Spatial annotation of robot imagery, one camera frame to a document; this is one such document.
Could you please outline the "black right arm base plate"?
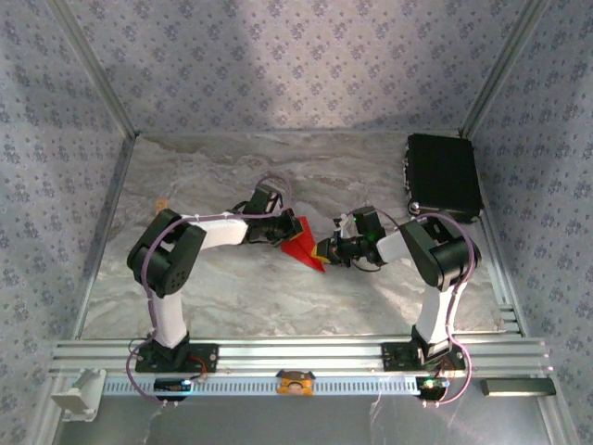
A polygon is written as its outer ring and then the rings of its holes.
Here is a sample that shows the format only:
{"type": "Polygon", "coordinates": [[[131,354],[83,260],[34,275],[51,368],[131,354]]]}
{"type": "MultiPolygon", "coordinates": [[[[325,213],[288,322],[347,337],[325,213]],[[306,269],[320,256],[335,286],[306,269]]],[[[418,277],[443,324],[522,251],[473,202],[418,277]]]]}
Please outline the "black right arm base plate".
{"type": "Polygon", "coordinates": [[[381,358],[386,372],[433,372],[441,362],[450,364],[452,369],[457,371],[467,368],[461,348],[450,343],[440,350],[434,350],[423,348],[415,340],[386,342],[381,344],[381,358]]]}

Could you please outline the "white plastic bracket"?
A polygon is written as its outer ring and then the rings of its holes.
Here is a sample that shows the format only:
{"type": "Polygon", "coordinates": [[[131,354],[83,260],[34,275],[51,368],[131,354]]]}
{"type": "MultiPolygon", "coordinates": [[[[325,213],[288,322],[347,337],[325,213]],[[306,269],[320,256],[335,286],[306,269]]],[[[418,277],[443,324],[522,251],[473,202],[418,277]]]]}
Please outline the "white plastic bracket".
{"type": "Polygon", "coordinates": [[[51,393],[51,400],[63,414],[65,422],[93,422],[98,414],[107,371],[81,369],[74,380],[61,391],[51,393]]]}

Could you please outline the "small circuit board with LED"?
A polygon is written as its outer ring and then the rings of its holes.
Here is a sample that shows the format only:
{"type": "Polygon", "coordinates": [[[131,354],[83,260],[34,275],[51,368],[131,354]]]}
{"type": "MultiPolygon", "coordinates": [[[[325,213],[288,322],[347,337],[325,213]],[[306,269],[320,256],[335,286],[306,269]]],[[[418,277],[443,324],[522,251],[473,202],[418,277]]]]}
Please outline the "small circuit board with LED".
{"type": "Polygon", "coordinates": [[[156,392],[188,392],[193,382],[186,378],[156,378],[153,390],[156,392]]]}
{"type": "Polygon", "coordinates": [[[443,400],[450,386],[450,382],[445,377],[417,377],[417,388],[420,391],[418,398],[425,401],[443,400]]]}

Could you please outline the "red paper sheet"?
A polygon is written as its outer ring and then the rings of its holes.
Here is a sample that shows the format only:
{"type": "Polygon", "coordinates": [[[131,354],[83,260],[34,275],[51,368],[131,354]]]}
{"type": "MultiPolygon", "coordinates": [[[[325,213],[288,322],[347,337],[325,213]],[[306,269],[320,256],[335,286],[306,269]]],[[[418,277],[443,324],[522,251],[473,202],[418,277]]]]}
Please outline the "red paper sheet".
{"type": "Polygon", "coordinates": [[[311,269],[324,273],[325,269],[322,261],[313,255],[313,250],[316,248],[316,241],[311,232],[308,218],[306,216],[299,216],[298,220],[301,223],[303,232],[288,241],[284,241],[280,245],[280,249],[283,253],[300,261],[311,269]]]}

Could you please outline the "black hard case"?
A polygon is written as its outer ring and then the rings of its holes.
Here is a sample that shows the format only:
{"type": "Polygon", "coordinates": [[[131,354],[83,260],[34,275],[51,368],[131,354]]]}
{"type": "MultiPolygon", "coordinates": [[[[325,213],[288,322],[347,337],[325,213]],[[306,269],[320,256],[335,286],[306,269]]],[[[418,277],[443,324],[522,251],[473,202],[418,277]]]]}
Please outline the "black hard case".
{"type": "Polygon", "coordinates": [[[408,212],[444,211],[471,223],[484,208],[471,141],[426,133],[408,136],[403,159],[408,212]]]}

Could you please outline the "black flat bar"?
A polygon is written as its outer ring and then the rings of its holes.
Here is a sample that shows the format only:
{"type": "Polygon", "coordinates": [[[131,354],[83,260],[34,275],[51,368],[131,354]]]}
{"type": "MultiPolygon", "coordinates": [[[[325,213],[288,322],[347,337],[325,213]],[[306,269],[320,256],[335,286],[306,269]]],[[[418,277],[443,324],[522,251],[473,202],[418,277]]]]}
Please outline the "black flat bar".
{"type": "Polygon", "coordinates": [[[549,377],[486,378],[480,382],[485,396],[490,397],[548,397],[557,390],[549,377]]]}

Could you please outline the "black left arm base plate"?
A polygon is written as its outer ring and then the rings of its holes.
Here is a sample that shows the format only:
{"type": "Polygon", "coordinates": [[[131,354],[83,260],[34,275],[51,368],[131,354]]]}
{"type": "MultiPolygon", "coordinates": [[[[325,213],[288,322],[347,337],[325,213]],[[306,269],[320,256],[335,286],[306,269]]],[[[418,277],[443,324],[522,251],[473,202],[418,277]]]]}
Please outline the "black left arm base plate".
{"type": "Polygon", "coordinates": [[[218,355],[217,344],[183,343],[169,349],[155,342],[140,348],[134,370],[140,374],[215,373],[218,355]]]}

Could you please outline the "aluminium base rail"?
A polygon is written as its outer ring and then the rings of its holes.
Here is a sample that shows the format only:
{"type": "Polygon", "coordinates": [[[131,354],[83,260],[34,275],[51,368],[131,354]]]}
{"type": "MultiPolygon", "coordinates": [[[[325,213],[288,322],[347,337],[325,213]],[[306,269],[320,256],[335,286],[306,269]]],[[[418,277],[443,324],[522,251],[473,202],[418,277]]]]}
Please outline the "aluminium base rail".
{"type": "MultiPolygon", "coordinates": [[[[256,337],[215,339],[217,371],[223,375],[271,375],[280,369],[315,375],[370,375],[383,372],[381,345],[398,337],[256,337]]],[[[549,375],[549,348],[540,338],[461,335],[477,376],[549,375]]],[[[129,350],[125,340],[58,342],[52,351],[52,375],[72,375],[83,368],[122,375],[129,350]]]]}

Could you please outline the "aluminium frame post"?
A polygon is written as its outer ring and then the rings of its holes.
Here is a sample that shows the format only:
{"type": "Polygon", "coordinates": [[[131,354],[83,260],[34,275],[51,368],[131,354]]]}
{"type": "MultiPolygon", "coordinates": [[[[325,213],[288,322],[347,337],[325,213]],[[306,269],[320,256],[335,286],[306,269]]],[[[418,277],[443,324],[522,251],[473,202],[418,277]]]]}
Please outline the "aluminium frame post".
{"type": "Polygon", "coordinates": [[[136,131],[132,121],[68,2],[66,0],[45,0],[45,2],[119,129],[126,138],[134,139],[136,131]]]}
{"type": "Polygon", "coordinates": [[[472,139],[479,129],[549,3],[550,0],[525,0],[523,8],[513,22],[477,97],[459,128],[461,138],[472,139]]]}

